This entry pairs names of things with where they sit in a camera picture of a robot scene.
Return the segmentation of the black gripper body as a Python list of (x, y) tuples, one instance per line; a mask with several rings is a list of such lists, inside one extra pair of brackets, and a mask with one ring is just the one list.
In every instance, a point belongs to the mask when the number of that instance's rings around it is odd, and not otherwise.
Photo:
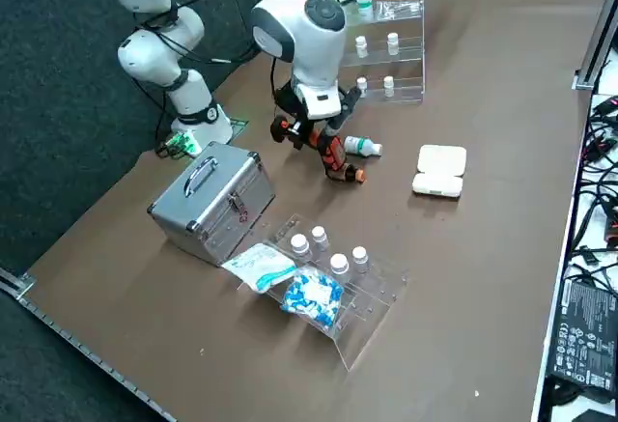
[(342, 117), (344, 123), (353, 114), (357, 102), (361, 99), (362, 91), (357, 87), (352, 87), (348, 91), (343, 91), (341, 88), (334, 94), (323, 94), (315, 97), (317, 106), (329, 106), (330, 102), (334, 101), (336, 111), (333, 114), (317, 113), (316, 109), (311, 110), (307, 104), (307, 98), (300, 94), (298, 96), (293, 89), (292, 82), (286, 83), (282, 88), (274, 91), (274, 101), (276, 106), (293, 117), (295, 120), (308, 120), (315, 124), (326, 122), (332, 117)]

